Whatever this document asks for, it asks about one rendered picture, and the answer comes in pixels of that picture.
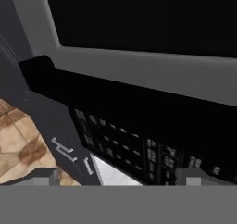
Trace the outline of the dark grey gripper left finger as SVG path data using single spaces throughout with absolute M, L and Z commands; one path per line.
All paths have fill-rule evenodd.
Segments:
M 36 168 L 28 175 L 3 183 L 3 186 L 58 186 L 57 168 Z

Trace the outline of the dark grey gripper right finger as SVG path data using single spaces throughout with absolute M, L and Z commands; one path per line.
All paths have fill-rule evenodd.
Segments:
M 237 186 L 237 175 L 222 169 L 219 174 L 200 168 L 178 168 L 175 184 L 179 186 Z

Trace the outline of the black microwave with buttons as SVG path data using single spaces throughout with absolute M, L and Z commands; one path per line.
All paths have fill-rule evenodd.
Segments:
M 83 146 L 145 185 L 172 185 L 178 168 L 237 175 L 237 107 L 55 67 L 41 88 L 28 63 L 29 89 L 69 109 Z

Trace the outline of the grey microwave door, black window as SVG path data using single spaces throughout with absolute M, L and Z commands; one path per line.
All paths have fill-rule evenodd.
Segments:
M 47 0 L 12 1 L 32 53 L 59 69 L 237 106 L 236 58 L 65 47 Z

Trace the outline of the dark grey cupboard run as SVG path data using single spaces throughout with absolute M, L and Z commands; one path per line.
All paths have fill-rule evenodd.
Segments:
M 102 181 L 94 158 L 83 148 L 68 107 L 31 91 L 19 67 L 20 61 L 30 65 L 32 80 L 42 89 L 54 83 L 46 78 L 46 69 L 51 68 L 53 62 L 48 56 L 32 53 L 13 0 L 0 0 L 0 97 L 31 116 L 60 168 L 82 185 L 100 185 Z M 57 151 L 58 146 L 51 142 L 54 137 L 73 149 L 70 155 L 77 157 L 75 162 Z M 94 172 L 91 176 L 83 163 L 86 156 Z

